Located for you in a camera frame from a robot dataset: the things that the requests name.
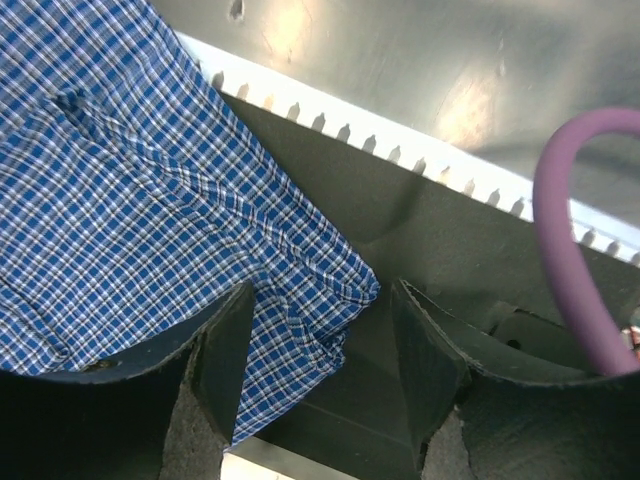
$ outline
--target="reflective metal surface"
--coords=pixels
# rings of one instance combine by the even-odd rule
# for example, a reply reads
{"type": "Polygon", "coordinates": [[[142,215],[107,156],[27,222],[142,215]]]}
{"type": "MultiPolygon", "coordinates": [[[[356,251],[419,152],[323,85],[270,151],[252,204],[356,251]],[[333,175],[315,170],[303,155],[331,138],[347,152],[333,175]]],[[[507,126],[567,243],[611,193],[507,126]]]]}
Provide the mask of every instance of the reflective metal surface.
{"type": "MultiPolygon", "coordinates": [[[[177,30],[530,176],[580,111],[640,107],[631,0],[152,0],[177,30]]],[[[640,225],[640,144],[584,149],[573,194],[640,225]]]]}

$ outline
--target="blue and white shirt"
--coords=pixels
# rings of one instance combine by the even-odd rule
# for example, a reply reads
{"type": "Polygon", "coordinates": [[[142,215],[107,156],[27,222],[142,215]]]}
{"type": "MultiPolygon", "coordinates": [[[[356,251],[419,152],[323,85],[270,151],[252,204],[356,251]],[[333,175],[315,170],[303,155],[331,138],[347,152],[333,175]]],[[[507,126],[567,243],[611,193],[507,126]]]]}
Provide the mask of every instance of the blue and white shirt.
{"type": "Polygon", "coordinates": [[[0,368],[79,370],[244,280],[234,441],[343,362],[379,285],[144,0],[0,5],[0,368]]]}

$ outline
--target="cable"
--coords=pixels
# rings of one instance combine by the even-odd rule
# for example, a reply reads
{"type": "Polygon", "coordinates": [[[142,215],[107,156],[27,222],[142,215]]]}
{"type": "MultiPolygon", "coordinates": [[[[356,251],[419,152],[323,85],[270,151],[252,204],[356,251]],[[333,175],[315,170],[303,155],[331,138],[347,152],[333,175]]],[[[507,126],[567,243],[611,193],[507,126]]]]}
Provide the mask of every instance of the cable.
{"type": "Polygon", "coordinates": [[[563,125],[547,143],[533,183],[533,218],[542,266],[567,328],[596,370],[620,375],[640,369],[600,297],[569,218],[569,174],[578,150],[603,133],[640,136],[640,112],[606,108],[563,125]]]}

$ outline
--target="plaid fabric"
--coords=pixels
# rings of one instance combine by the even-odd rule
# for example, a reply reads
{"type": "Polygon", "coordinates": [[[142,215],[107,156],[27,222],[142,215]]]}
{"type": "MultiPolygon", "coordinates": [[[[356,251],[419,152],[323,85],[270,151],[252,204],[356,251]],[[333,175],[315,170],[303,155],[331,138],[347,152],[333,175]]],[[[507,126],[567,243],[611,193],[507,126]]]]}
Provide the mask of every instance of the plaid fabric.
{"type": "Polygon", "coordinates": [[[234,440],[343,362],[372,271],[144,0],[0,5],[0,366],[78,370],[256,287],[234,440]]]}

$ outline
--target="folded cloth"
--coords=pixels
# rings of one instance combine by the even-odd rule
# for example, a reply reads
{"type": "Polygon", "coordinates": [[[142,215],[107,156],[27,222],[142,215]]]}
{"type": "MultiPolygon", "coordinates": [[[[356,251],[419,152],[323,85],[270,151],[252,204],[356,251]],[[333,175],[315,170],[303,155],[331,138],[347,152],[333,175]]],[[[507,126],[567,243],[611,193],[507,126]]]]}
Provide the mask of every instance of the folded cloth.
{"type": "Polygon", "coordinates": [[[0,5],[0,367],[80,370],[256,288],[234,442],[343,362],[373,272],[144,0],[0,5]]]}

